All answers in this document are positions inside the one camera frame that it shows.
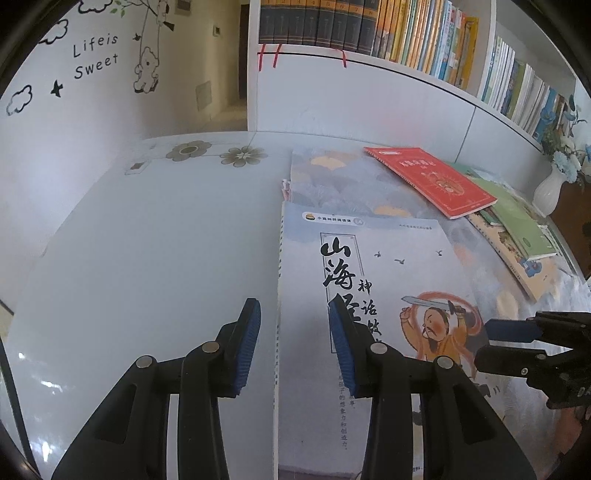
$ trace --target green book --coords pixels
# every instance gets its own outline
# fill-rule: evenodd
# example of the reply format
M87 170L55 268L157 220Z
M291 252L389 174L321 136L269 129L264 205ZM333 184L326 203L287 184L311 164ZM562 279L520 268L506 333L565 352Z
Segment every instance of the green book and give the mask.
M414 26L414 21L415 21L415 13L417 10L417 0L412 0L411 6L410 6L410 20L408 23L408 32L407 32L407 36L406 39L404 41L404 52L402 54L402 61L400 62L401 65L406 65L406 61L407 61L407 57L408 57L408 48L410 46L410 41L411 38L413 36L413 26Z
M511 101L509 103L509 109L507 110L507 118L511 118L513 113L515 112L515 107L517 106L517 100L519 98L519 93L521 91L521 87L523 86L523 79L525 77L525 63L522 61L517 62L517 75L515 76L515 85L513 87L513 96L511 97Z
M540 230L538 223L510 192L488 180L474 178L471 181L497 198L491 209L527 261L556 255L556 250Z

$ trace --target yellow book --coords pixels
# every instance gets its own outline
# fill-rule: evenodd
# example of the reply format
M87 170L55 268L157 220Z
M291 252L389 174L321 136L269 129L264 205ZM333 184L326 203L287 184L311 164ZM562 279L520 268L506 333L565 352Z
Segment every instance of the yellow book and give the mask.
M437 47L437 39L439 38L439 31L441 28L441 16L443 15L443 7L446 0L438 0L436 5L436 15L433 17L433 25L431 26L431 38L429 39L429 47L427 49L427 57L423 63L423 72L429 73L433 65L433 57L435 56L435 49Z
M425 30L427 29L427 17L429 16L430 3L431 0L424 1L423 10L421 11L421 17L418 23L417 41L414 44L413 50L413 62L410 64L410 66L415 70L418 68L418 61L421 57L423 42L425 41Z
M417 8L414 13L413 31L410 35L410 43L408 44L408 56L405 65L410 67L413 65L413 55L415 53L415 45L417 44L417 32L421 23L421 14L423 13L424 5L427 0L417 0Z
M399 51L402 50L400 45L404 45L404 42L401 41L401 38L406 36L406 28L408 28L408 16L410 14L410 0L401 0L400 1L400 13L398 14L398 21L396 23L396 33L394 35L394 43L392 45L392 53L390 55L390 60L397 61L400 63L400 59L398 58Z
M457 71L460 66L460 57L462 56L462 49L464 48L464 36L466 32L466 14L462 12L462 24L460 26L460 38L457 42L456 58L453 62L452 74L449 77L449 83L456 84Z
M462 90L466 90L468 82L470 81L470 74L472 72L472 63L474 62L474 50L476 48L476 39L478 38L478 17L468 17L466 19L466 38L464 43L467 42L467 53L466 61L461 65L460 59L460 79L458 81L458 87Z

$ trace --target table surface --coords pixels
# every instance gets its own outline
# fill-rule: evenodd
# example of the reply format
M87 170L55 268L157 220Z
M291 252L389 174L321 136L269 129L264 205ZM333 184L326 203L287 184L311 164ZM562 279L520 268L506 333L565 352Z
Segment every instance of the table surface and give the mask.
M166 158L176 145L194 140L211 147L184 161ZM247 146L262 148L266 157L240 168L228 164L231 158L222 163L220 155ZM5 343L44 478L51 477L75 435L139 356L159 361L185 356L236 320L247 297L261 302L261 331L248 385L238 398L220 401L223 439L231 478L273 478L281 180L290 178L294 149L362 155L364 146L373 145L270 132L162 137L138 144L92 187L31 274ZM144 160L150 162L142 172L125 174ZM465 219L450 222L429 212L424 209L425 218L439 219L448 236L460 223L462 231L468 228ZM452 234L457 242L476 241L473 235ZM466 270L483 318L502 309L499 289L517 301L519 318L540 307L591 310L589 292L576 275L562 275L539 304L524 297L506 268L492 292L485 262L501 260L489 250ZM529 391L524 383L512 388ZM0 419L16 439L5 396L0 389ZM543 408L537 393L528 399L516 420L524 425ZM169 479L177 477L177 400L171 399ZM554 417L544 418L540 428L547 430Z

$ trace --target flower pattern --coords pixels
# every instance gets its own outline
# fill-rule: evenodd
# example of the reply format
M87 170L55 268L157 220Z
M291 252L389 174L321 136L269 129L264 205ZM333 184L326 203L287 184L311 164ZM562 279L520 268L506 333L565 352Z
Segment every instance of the flower pattern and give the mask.
M256 165L261 162L262 158L266 158L267 154L262 148L256 147L242 147L230 148L226 153L220 155L223 158L222 164L233 164L235 167L243 167L247 163Z
M183 161L187 160L189 157L200 157L211 146L212 145L209 142L195 140L193 142L177 145L173 148L172 152L166 154L166 158L170 158L172 161Z

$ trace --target cloud decal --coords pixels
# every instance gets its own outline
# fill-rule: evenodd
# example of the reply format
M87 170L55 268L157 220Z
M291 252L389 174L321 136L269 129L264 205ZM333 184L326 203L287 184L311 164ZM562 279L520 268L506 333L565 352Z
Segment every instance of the cloud decal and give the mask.
M8 116L21 113L31 103L31 100L33 100L33 87L31 85L25 85L22 90L13 94L10 103L6 107L6 113Z
M60 20L58 23L56 23L51 28L51 30L49 32L47 32L47 35L45 35L43 40L41 40L39 43L45 43L47 45L51 45L56 40L64 38L66 36L66 34L68 33L68 25L69 24L70 23L68 22L67 18Z
M94 12L100 14L107 10L109 5L112 5L113 0L80 0L78 5L78 13L87 14Z

